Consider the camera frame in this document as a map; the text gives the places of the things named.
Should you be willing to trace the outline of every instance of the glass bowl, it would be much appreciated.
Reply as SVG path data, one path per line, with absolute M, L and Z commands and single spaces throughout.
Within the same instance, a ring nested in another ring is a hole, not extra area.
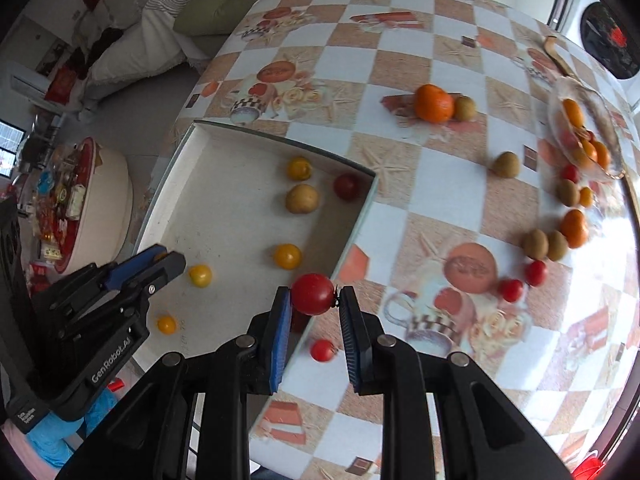
M 595 140 L 602 142 L 609 150 L 611 163 L 606 170 L 584 153 L 578 142 L 580 137 L 576 135 L 575 128 L 569 122 L 562 106 L 565 99 L 572 99 L 578 103 L 584 116 L 584 127 L 593 132 Z M 620 141 L 600 94 L 570 77 L 558 78 L 549 97 L 548 120 L 554 138 L 566 158 L 589 180 L 606 182 L 625 175 Z

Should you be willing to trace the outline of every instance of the yellow cherry tomato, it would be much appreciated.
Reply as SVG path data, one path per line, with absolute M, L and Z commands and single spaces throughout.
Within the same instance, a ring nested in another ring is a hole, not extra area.
M 609 164 L 611 164 L 611 154 L 609 153 L 609 150 L 603 143 L 598 142 L 597 140 L 593 140 L 591 143 L 598 154 L 598 164 L 603 170 L 606 170 L 609 167 Z
M 158 318 L 158 330 L 164 335 L 171 335 L 177 328 L 175 319 L 172 316 L 162 316 Z
M 273 261 L 283 269 L 295 269 L 301 260 L 302 252 L 294 244 L 279 245 L 273 253 Z
M 591 207 L 593 205 L 593 191 L 589 187 L 583 187 L 580 190 L 580 205 L 582 207 Z
M 297 156 L 289 161 L 287 176 L 291 180 L 307 180 L 311 177 L 311 163 L 303 156 Z
M 580 110 L 580 105 L 577 102 L 573 99 L 565 99 L 562 101 L 562 107 L 564 108 L 564 112 L 569 118 L 569 122 L 572 126 L 575 128 L 584 127 L 584 116 L 582 114 L 582 110 Z
M 211 283 L 213 273 L 211 272 L 211 269 L 209 269 L 208 265 L 199 264 L 189 269 L 189 277 L 193 285 L 204 288 Z

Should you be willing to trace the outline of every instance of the checkered tablecloth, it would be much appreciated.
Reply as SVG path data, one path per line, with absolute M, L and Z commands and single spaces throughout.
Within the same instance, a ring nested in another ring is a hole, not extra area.
M 558 75 L 542 52 L 550 33 L 489 0 L 259 0 L 202 75 L 162 156 L 194 118 L 210 118 L 374 169 L 380 189 L 348 258 L 354 274 L 341 279 L 388 333 L 429 350 L 423 336 L 437 332 L 437 351 L 472 355 L 572 467 L 608 420 L 640 339 L 636 244 L 619 185 L 592 186 L 592 239 L 548 262 L 545 285 L 516 305 L 464 277 L 521 277 L 520 235 L 556 228 L 566 211 L 554 197 L 566 160 L 546 124 Z M 640 142 L 619 83 L 578 46 L 558 45 L 606 99 L 637 180 Z M 428 82 L 472 97 L 476 119 L 427 124 L 381 103 Z M 524 167 L 501 180 L 487 165 L 507 150 Z M 292 479 L 377 477 L 382 399 L 353 393 L 342 350 L 313 361 L 319 337 L 341 348 L 333 310 L 315 320 L 254 427 L 252 460 Z

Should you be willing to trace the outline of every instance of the floor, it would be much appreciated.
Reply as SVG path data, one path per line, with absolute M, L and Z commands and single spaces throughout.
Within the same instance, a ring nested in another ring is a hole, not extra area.
M 174 124 L 198 78 L 198 73 L 183 63 L 161 75 L 137 81 L 101 101 L 90 124 L 69 118 L 58 140 L 75 144 L 93 137 L 101 145 L 123 153 L 129 165 L 135 212 L 152 177 L 162 138 Z M 131 255 L 134 238 L 127 234 L 117 260 Z

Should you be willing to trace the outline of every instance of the red tomato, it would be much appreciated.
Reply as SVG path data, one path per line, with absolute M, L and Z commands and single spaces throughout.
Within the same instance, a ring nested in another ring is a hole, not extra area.
M 334 358 L 338 349 L 328 339 L 319 339 L 311 347 L 311 357 L 320 363 L 325 363 Z
M 580 171 L 573 164 L 567 164 L 560 172 L 560 178 L 571 180 L 574 184 L 580 182 Z
M 502 280 L 498 287 L 498 293 L 504 301 L 515 303 L 522 296 L 524 285 L 520 280 Z
M 302 314 L 324 314 L 335 304 L 334 284 L 322 274 L 304 274 L 291 286 L 291 303 Z
M 339 198 L 347 202 L 354 200 L 360 192 L 358 178 L 352 173 L 340 175 L 334 180 L 334 192 Z
M 525 267 L 524 278 L 529 285 L 540 286 L 545 283 L 547 273 L 546 264 L 535 260 Z

